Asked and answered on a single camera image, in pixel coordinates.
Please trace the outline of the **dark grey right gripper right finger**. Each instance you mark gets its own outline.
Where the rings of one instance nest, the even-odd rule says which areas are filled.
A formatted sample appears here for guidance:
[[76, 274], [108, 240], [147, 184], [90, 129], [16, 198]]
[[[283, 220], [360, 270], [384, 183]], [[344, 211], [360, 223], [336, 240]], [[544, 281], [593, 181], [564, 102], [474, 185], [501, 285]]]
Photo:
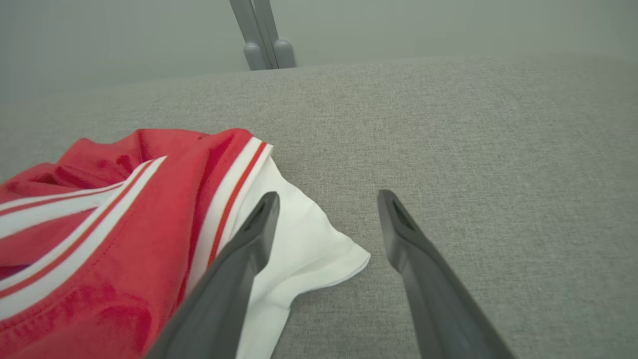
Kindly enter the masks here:
[[513, 353], [391, 190], [378, 192], [387, 259], [403, 279], [423, 359], [512, 359]]

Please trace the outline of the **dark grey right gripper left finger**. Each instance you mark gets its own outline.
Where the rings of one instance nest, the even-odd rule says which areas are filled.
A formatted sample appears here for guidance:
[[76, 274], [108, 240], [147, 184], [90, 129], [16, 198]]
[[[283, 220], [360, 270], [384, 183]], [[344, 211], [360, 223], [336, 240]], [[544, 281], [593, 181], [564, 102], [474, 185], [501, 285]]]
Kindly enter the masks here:
[[162, 330], [148, 359], [234, 359], [255, 276], [271, 256], [280, 212], [264, 194]]

